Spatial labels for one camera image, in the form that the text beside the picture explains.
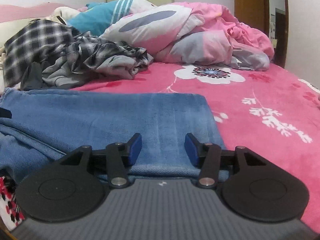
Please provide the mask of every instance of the black round pad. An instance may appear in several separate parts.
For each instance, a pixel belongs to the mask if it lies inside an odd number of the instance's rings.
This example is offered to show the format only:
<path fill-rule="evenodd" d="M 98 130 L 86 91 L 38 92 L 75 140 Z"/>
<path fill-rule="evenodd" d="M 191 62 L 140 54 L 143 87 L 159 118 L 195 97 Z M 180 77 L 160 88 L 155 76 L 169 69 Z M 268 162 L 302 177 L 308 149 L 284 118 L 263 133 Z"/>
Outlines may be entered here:
<path fill-rule="evenodd" d="M 248 168 L 231 176 L 222 186 L 228 206 L 246 218 L 276 223 L 300 217 L 309 200 L 306 186 L 274 166 Z"/>
<path fill-rule="evenodd" d="M 65 222 L 99 206 L 105 190 L 93 175 L 70 165 L 49 165 L 26 178 L 17 188 L 17 202 L 33 219 Z"/>

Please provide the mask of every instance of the blue pillowcase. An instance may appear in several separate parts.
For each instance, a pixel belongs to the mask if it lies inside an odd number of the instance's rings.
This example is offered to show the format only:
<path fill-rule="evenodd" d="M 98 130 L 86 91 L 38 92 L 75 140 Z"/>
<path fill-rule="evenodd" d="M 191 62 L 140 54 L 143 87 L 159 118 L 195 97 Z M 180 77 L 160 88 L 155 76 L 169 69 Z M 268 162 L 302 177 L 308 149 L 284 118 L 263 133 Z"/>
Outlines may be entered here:
<path fill-rule="evenodd" d="M 79 13 L 67 23 L 81 33 L 91 31 L 93 35 L 100 36 L 106 28 L 127 16 L 133 0 L 115 0 L 108 3 L 87 4 L 88 10 Z"/>

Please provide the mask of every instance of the ribbed gray surface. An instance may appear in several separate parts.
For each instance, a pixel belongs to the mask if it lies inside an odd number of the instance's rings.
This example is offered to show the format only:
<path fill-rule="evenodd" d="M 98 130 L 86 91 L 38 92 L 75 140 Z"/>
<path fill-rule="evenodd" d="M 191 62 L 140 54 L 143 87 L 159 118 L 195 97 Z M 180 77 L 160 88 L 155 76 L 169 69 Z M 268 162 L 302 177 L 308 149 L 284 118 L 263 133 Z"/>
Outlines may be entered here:
<path fill-rule="evenodd" d="M 90 215 L 63 224 L 27 219 L 12 234 L 19 240 L 311 240 L 299 220 L 261 224 L 239 217 L 212 190 L 190 180 L 137 179 L 113 190 Z"/>

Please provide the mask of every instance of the pink wall trim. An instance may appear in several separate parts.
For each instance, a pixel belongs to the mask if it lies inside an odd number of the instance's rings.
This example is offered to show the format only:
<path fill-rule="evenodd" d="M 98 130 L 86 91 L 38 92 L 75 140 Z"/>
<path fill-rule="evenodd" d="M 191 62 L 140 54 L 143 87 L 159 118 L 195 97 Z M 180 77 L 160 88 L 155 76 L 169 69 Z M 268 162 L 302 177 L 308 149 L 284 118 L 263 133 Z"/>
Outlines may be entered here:
<path fill-rule="evenodd" d="M 33 7 L 0 5 L 0 23 L 27 18 L 46 17 L 60 6 L 65 5 L 61 3 L 43 3 Z"/>

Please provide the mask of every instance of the white flower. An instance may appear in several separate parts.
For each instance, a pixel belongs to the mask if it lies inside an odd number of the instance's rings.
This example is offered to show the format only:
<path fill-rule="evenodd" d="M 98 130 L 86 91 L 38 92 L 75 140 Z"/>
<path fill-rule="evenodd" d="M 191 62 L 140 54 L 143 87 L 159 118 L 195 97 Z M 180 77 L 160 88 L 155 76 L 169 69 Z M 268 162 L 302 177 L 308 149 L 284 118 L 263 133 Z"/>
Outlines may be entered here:
<path fill-rule="evenodd" d="M 176 70 L 174 74 L 181 79 L 197 78 L 199 81 L 209 84 L 230 84 L 233 82 L 244 82 L 245 78 L 237 73 L 231 72 L 230 68 L 203 67 L 186 65 L 183 69 Z"/>
<path fill-rule="evenodd" d="M 303 79 L 298 79 L 298 80 L 307 84 L 307 86 L 310 87 L 313 91 L 316 91 L 317 93 L 320 94 L 320 90 L 318 88 L 314 87 L 313 85 L 311 85 L 308 81 L 305 81 Z"/>
<path fill-rule="evenodd" d="M 290 131 L 297 131 L 298 129 L 295 128 L 292 124 L 287 124 L 285 122 L 281 123 L 284 127 L 286 127 L 287 129 L 289 129 Z"/>
<path fill-rule="evenodd" d="M 253 107 L 249 109 L 249 113 L 256 116 L 261 116 L 265 114 L 262 108 L 253 108 Z"/>
<path fill-rule="evenodd" d="M 219 115 L 221 116 L 221 118 L 223 119 L 229 119 L 229 116 L 225 113 L 219 113 Z M 214 115 L 213 118 L 215 119 L 216 122 L 223 122 L 223 119 L 221 119 L 220 117 Z"/>
<path fill-rule="evenodd" d="M 312 142 L 312 139 L 309 137 L 309 135 L 304 134 L 303 131 L 297 131 L 297 134 L 300 136 L 301 140 L 304 143 L 311 143 Z"/>
<path fill-rule="evenodd" d="M 284 126 L 273 115 L 262 117 L 262 119 L 263 119 L 262 123 L 264 123 L 268 127 L 276 128 L 281 133 L 281 135 L 284 135 L 286 137 L 291 135 L 291 133 L 288 131 L 288 128 Z"/>
<path fill-rule="evenodd" d="M 266 115 L 276 115 L 276 116 L 281 116 L 282 114 L 279 113 L 277 110 L 272 110 L 271 108 L 263 108 L 264 110 L 267 110 L 267 114 Z"/>
<path fill-rule="evenodd" d="M 256 99 L 255 98 L 244 98 L 241 101 L 245 105 L 251 105 L 251 104 L 256 104 Z"/>

